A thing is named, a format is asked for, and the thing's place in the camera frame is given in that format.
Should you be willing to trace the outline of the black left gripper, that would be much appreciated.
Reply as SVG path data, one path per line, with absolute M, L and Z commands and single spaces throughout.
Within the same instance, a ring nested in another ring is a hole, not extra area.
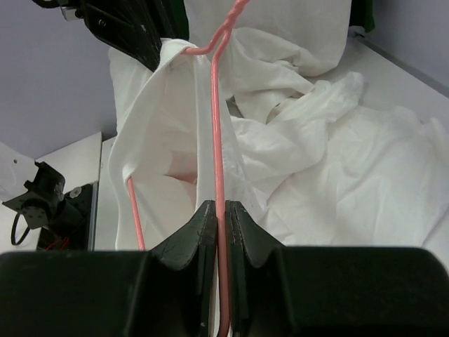
M 97 39 L 155 71 L 164 39 L 189 39 L 182 0 L 35 1 L 45 9 L 59 8 L 65 20 L 83 20 Z

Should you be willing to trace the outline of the white t-shirt red logo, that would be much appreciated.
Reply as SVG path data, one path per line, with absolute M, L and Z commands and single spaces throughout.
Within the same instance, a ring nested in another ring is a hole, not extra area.
M 119 250 L 138 247 L 128 180 L 147 248 L 215 197 L 210 62 L 186 47 L 165 41 L 155 71 L 109 52 Z M 315 65 L 280 37 L 232 32 L 220 60 L 226 199 L 284 244 L 423 245 L 448 214 L 448 132 L 402 107 L 362 106 L 357 72 L 307 81 Z

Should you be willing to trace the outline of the pink wire hanger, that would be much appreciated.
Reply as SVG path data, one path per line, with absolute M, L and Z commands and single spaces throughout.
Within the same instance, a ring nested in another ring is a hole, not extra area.
M 218 88 L 218 63 L 229 43 L 232 27 L 243 12 L 246 1 L 235 1 L 224 22 L 207 47 L 186 48 L 187 55 L 205 55 L 214 51 L 210 66 L 210 103 L 215 200 L 205 201 L 192 219 L 177 232 L 148 251 L 138 211 L 133 181 L 126 189 L 133 217 L 141 266 L 136 284 L 136 302 L 130 309 L 130 335 L 156 336 L 169 328 L 190 333 L 183 322 L 174 321 L 176 314 L 190 318 L 200 336 L 209 336 L 210 302 L 213 279 L 218 280 L 220 320 L 218 336 L 227 336 L 231 324 L 229 290 L 229 256 L 225 217 L 225 187 L 222 157 L 222 134 Z

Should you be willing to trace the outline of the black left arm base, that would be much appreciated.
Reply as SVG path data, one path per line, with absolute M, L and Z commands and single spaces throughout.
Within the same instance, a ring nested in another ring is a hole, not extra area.
M 98 184 L 88 183 L 64 193 L 65 178 L 45 162 L 35 163 L 36 176 L 26 179 L 23 192 L 2 204 L 15 212 L 11 244 L 19 246 L 32 230 L 39 230 L 38 251 L 92 251 L 95 239 Z

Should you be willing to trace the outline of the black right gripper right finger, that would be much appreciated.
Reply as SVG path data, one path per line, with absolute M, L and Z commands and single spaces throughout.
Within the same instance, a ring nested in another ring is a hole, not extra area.
M 234 336 L 447 336 L 448 273 L 429 251 L 286 246 L 227 204 Z

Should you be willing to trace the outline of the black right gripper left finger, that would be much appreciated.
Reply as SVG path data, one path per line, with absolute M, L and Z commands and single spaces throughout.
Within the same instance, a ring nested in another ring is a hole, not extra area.
M 215 204 L 149 251 L 1 256 L 2 336 L 210 336 Z

